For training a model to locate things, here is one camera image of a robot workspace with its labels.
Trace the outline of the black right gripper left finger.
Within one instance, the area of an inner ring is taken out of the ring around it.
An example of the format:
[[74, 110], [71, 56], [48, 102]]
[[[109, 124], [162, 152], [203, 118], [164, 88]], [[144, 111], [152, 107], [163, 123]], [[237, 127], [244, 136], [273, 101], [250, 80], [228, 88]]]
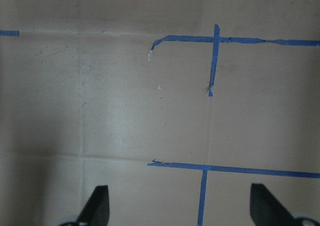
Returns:
[[110, 204], [108, 186], [96, 186], [76, 219], [76, 224], [106, 226], [109, 223], [109, 219]]

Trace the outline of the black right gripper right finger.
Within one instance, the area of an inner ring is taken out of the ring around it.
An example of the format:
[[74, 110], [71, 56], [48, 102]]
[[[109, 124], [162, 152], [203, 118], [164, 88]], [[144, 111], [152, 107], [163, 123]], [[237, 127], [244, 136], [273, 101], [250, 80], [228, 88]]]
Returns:
[[257, 226], [302, 225], [263, 184], [251, 184], [249, 211]]

